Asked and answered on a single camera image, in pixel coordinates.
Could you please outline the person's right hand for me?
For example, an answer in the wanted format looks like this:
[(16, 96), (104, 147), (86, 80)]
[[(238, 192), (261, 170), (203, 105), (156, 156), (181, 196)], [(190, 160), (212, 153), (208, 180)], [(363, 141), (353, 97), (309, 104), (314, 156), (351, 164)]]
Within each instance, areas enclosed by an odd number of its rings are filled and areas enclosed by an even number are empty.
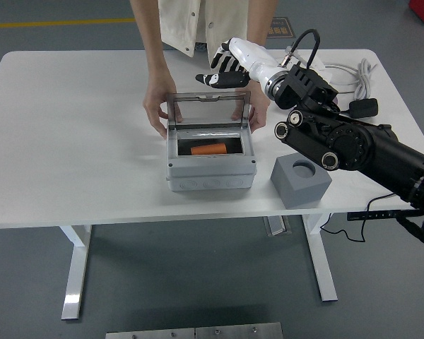
[(143, 108), (146, 111), (150, 125), (163, 139), (167, 138), (167, 129), (161, 119), (168, 119), (161, 105), (167, 102), (167, 95), (176, 93), (176, 85), (170, 73), (161, 73), (150, 76)]

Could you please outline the person's left hand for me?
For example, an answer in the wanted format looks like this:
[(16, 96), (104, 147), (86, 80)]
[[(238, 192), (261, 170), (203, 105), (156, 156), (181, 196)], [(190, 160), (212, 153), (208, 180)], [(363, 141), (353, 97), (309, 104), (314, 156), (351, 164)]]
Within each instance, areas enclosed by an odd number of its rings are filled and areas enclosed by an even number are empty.
[(248, 116), (249, 129), (254, 133), (257, 129), (266, 126), (267, 111), (271, 101), (260, 90), (251, 90), (250, 111)]

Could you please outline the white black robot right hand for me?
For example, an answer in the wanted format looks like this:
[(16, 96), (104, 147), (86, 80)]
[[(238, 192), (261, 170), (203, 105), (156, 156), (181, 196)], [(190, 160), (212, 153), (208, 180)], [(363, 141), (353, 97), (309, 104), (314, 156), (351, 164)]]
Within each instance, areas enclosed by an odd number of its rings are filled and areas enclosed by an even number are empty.
[(263, 91), (284, 74), (268, 51), (253, 42), (234, 37), (221, 44), (211, 62), (212, 74), (198, 74), (195, 79), (217, 89), (243, 88), (250, 81)]

